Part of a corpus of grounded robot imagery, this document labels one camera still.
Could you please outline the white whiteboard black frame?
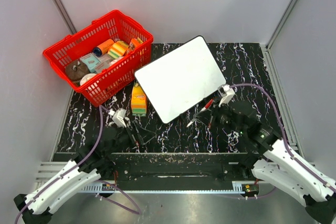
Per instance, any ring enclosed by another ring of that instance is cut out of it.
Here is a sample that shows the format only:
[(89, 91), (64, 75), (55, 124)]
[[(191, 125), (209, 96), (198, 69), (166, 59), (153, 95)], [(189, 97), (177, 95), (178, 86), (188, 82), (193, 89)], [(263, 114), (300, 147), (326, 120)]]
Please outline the white whiteboard black frame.
[(164, 124), (226, 83), (203, 36), (138, 69), (134, 76)]

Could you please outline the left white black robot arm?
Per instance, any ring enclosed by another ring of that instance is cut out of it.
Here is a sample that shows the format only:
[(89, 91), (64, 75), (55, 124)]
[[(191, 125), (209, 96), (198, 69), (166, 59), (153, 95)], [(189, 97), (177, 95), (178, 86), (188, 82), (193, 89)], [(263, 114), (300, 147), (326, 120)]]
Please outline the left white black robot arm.
[(56, 175), (32, 193), (14, 198), (17, 218), (24, 223), (49, 223), (68, 199), (91, 183), (102, 183), (114, 191), (116, 183), (107, 181), (116, 181), (119, 173), (111, 155), (128, 147), (142, 148), (155, 136), (137, 122), (130, 127), (100, 126), (97, 138), (82, 146)]

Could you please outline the red capped whiteboard marker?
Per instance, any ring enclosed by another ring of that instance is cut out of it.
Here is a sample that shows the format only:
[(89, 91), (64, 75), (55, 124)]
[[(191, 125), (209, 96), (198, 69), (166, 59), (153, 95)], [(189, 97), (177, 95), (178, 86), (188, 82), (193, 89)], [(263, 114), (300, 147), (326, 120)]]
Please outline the red capped whiteboard marker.
[(200, 114), (203, 113), (204, 111), (206, 111), (206, 110), (200, 110), (199, 112), (197, 112), (197, 113), (193, 116), (193, 119), (187, 124), (186, 127), (190, 127), (193, 123), (195, 123), (195, 122), (198, 120)]

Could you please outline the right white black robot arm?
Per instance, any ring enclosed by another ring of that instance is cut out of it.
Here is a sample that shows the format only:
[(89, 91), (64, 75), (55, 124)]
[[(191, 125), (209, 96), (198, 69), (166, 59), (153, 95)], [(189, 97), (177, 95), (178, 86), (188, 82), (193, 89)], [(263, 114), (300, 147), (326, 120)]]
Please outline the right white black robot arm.
[(248, 158), (239, 166), (245, 180), (255, 177), (290, 195), (318, 223), (335, 219), (335, 179), (296, 153), (271, 127), (263, 124), (247, 101), (208, 103), (193, 117), (209, 128), (226, 128), (241, 135)]

